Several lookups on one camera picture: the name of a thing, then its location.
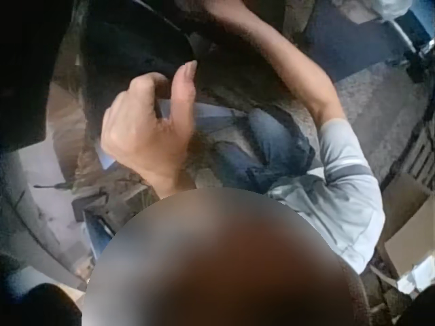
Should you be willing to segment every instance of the hand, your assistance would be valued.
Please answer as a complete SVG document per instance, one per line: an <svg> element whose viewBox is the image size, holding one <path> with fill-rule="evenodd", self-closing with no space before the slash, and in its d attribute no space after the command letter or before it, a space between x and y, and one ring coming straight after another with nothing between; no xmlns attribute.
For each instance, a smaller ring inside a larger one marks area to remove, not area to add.
<svg viewBox="0 0 435 326"><path fill-rule="evenodd" d="M156 92L169 85L167 78L159 73L134 78L103 118L103 150L139 173L160 197L172 194L179 187L194 132L196 65L196 61L186 63L176 72L168 119L158 119L154 111Z"/></svg>

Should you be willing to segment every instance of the person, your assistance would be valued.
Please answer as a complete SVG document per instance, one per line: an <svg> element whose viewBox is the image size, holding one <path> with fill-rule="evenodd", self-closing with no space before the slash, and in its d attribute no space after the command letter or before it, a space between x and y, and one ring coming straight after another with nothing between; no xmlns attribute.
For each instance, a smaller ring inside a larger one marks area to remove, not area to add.
<svg viewBox="0 0 435 326"><path fill-rule="evenodd" d="M288 131L277 126L276 130L265 128L262 134L266 141L259 141L266 167L247 159L235 145L225 143L217 147L221 160L215 165L221 161L225 164L225 168L215 168L217 175L228 181L224 186L249 189L255 183L257 192L288 205L354 271L362 273L374 253L385 215L377 180L330 78L242 0L198 0L196 4L227 31L252 44L307 108L318 130L324 166L323 177L311 171L292 173L293 165L298 164L294 161L295 146ZM195 188L184 162L194 132L196 67L196 61L187 62L176 72L168 119L158 119L154 113L156 97L169 83L159 73L134 78L103 118L103 150L139 173L162 199ZM261 124L269 120L267 115L256 113L252 123L260 125L256 129L261 130ZM270 171L272 166L278 166L279 172Z"/></svg>

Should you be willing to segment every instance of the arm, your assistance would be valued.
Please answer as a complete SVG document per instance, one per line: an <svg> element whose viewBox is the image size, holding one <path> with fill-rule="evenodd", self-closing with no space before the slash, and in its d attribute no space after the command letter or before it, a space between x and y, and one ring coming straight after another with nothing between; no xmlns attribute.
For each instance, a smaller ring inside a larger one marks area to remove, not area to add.
<svg viewBox="0 0 435 326"><path fill-rule="evenodd" d="M229 31L257 48L308 109L320 128L333 118L345 119L334 85L326 73L241 0L203 0L205 9Z"/></svg>

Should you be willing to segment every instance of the forearm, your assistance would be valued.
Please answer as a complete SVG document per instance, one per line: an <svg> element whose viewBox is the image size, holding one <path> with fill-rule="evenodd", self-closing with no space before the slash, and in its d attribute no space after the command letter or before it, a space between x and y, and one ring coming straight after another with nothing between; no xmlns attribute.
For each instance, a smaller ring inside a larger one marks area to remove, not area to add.
<svg viewBox="0 0 435 326"><path fill-rule="evenodd" d="M218 15L217 20L258 49L309 110L318 128L332 118L345 118L330 78L273 27L248 9Z"/></svg>

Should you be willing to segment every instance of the wrist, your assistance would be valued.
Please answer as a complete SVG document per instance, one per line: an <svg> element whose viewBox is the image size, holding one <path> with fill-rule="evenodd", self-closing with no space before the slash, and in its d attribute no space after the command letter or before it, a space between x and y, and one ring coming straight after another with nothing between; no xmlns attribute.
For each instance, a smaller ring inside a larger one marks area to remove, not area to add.
<svg viewBox="0 0 435 326"><path fill-rule="evenodd" d="M195 183L185 170L177 171L171 175L142 176L156 192L160 199L172 196L179 192L195 189Z"/></svg>

